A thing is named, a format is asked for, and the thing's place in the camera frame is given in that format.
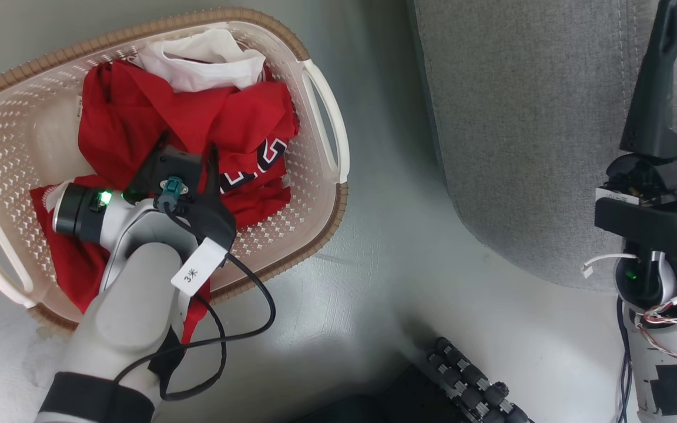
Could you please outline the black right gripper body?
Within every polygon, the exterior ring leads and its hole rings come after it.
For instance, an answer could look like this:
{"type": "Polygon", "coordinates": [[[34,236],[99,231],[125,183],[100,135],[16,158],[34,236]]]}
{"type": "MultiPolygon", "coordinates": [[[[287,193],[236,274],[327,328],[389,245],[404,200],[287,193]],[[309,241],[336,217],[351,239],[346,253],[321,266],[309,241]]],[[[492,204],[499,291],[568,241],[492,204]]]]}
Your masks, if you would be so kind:
{"type": "Polygon", "coordinates": [[[598,190],[595,225],[677,259],[677,157],[623,155],[598,190]]]}

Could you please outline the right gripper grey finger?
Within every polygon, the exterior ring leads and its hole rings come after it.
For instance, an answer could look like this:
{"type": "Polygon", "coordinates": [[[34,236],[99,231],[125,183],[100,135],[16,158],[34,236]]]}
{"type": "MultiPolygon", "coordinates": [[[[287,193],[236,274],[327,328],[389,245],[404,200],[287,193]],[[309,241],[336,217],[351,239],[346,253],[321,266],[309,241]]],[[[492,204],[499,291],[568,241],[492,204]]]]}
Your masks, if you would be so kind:
{"type": "Polygon", "coordinates": [[[623,152],[672,160],[672,91],[677,59],[677,1],[660,1],[647,51],[639,69],[619,148],[623,152]]]}

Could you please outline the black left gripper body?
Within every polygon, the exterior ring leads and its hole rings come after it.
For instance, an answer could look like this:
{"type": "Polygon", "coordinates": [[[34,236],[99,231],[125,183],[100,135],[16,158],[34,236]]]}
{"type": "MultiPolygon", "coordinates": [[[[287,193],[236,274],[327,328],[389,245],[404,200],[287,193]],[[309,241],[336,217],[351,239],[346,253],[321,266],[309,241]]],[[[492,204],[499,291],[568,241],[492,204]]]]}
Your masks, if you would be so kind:
{"type": "Polygon", "coordinates": [[[159,189],[159,182],[130,182],[122,191],[121,198],[130,204],[138,204],[148,199],[155,200],[158,197],[159,189]]]}

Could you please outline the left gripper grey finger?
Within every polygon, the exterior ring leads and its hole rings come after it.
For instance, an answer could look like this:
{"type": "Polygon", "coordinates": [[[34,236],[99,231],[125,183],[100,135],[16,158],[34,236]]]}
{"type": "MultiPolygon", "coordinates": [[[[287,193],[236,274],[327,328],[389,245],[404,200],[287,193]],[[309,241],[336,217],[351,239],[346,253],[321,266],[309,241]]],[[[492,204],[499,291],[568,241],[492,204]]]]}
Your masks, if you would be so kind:
{"type": "Polygon", "coordinates": [[[226,251],[236,240],[234,215],[222,200],[218,149],[210,147],[203,163],[203,174],[196,200],[189,208],[189,224],[198,241],[207,238],[226,251]]]}
{"type": "Polygon", "coordinates": [[[135,173],[135,176],[133,177],[133,187],[150,187],[156,160],[158,155],[167,146],[168,138],[169,132],[162,132],[158,137],[158,140],[156,140],[153,147],[151,147],[150,152],[143,160],[139,170],[135,173]]]}

